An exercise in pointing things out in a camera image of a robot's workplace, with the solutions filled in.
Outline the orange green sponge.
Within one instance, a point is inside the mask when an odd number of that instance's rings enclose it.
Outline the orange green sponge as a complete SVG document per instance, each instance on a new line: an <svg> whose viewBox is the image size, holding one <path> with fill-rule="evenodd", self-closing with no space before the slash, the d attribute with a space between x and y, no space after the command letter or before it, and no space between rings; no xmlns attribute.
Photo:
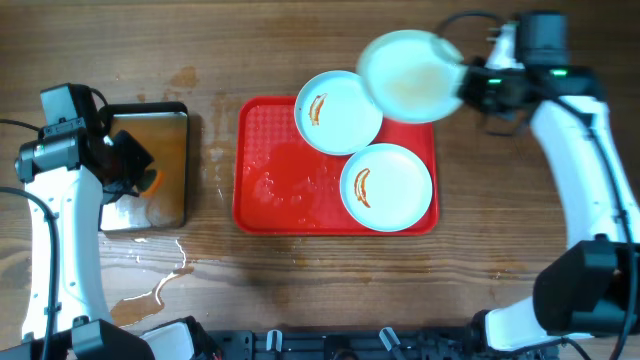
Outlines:
<svg viewBox="0 0 640 360"><path fill-rule="evenodd" d="M157 169L146 170L143 176L137 181L136 189L141 197L151 197L160 188L164 181L164 173Z"/></svg>

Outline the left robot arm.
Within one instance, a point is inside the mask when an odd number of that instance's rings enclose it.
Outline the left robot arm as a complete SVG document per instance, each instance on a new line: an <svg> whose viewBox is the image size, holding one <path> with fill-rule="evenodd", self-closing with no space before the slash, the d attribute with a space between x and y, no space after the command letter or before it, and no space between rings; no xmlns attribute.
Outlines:
<svg viewBox="0 0 640 360"><path fill-rule="evenodd" d="M105 143L86 129L47 128L24 144L16 171L32 226L32 283L22 341L4 359L202 359L192 319L141 336L114 325L101 280L101 208L144 174L151 155L126 131Z"/></svg>

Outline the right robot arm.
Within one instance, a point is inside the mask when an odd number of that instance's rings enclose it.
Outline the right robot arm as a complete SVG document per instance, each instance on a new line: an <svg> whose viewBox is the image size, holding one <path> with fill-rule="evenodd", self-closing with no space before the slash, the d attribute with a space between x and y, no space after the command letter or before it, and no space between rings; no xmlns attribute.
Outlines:
<svg viewBox="0 0 640 360"><path fill-rule="evenodd" d="M639 332L639 206L585 67L471 65L457 92L487 115L525 110L561 199L567 249L530 297L477 313L466 347L516 355L578 339L613 337L618 358Z"/></svg>

